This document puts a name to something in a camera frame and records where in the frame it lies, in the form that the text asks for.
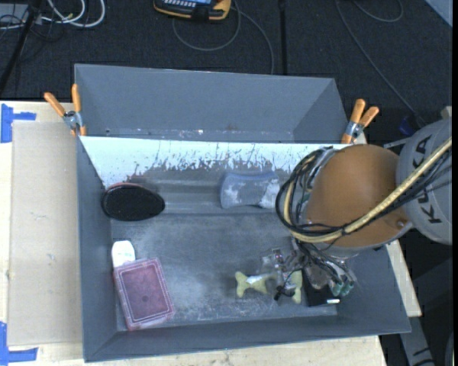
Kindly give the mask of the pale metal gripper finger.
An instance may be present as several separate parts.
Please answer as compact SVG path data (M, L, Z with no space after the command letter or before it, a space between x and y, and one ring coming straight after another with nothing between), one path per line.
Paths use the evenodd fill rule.
M285 271L285 256L280 248L271 249L261 258L262 271Z
M268 281L277 282L277 277L272 274L258 274L248 277L248 288L260 292L261 294L268 294L266 283ZM276 286L276 292L273 299L279 300L281 296L293 297L295 295L295 288L287 287L287 281L283 281Z

